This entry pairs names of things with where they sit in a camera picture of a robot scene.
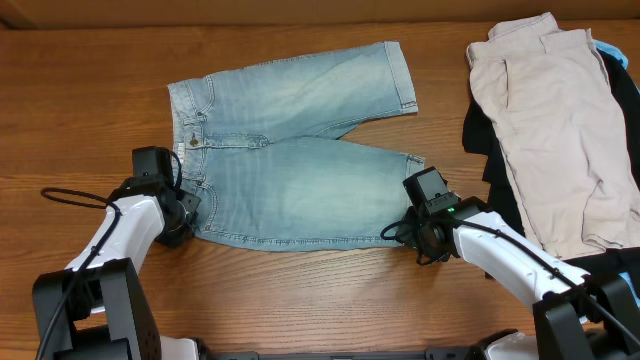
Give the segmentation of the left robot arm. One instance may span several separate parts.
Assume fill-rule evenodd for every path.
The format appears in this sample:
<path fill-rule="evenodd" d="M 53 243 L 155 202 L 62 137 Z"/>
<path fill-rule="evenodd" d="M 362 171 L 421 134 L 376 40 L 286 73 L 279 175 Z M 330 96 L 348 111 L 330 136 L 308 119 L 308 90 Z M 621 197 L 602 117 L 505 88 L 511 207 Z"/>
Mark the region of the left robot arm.
<path fill-rule="evenodd" d="M 200 199 L 182 189 L 182 166 L 173 151 L 138 148 L 132 162 L 132 176 L 106 198 L 53 187 L 41 191 L 55 202 L 102 209 L 105 218 L 63 270 L 34 282 L 37 360 L 209 356 L 198 339 L 160 335 L 138 277 L 153 243 L 176 248 L 191 238 Z"/>

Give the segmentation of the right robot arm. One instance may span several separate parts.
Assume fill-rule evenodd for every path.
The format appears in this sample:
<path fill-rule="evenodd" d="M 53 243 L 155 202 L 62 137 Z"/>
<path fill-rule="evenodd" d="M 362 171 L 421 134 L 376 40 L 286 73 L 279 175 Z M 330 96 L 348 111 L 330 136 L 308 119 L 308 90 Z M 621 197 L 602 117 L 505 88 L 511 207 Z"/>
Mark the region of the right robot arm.
<path fill-rule="evenodd" d="M 420 266 L 455 257 L 481 268 L 534 317 L 535 333 L 498 332 L 467 347 L 429 350 L 428 359 L 636 359 L 639 307 L 617 273 L 591 274 L 521 236 L 476 197 L 461 199 L 436 168 L 403 182 L 411 201 L 393 240 Z"/>

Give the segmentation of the light blue denim shorts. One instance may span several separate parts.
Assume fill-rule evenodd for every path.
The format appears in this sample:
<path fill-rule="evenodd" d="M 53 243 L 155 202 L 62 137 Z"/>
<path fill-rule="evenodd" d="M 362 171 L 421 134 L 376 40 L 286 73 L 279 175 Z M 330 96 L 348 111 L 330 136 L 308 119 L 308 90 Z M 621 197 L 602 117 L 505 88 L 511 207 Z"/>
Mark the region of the light blue denim shorts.
<path fill-rule="evenodd" d="M 169 85 L 195 235 L 261 251 L 391 247 L 421 157 L 352 143 L 364 122 L 414 114 L 401 46 L 385 41 Z"/>

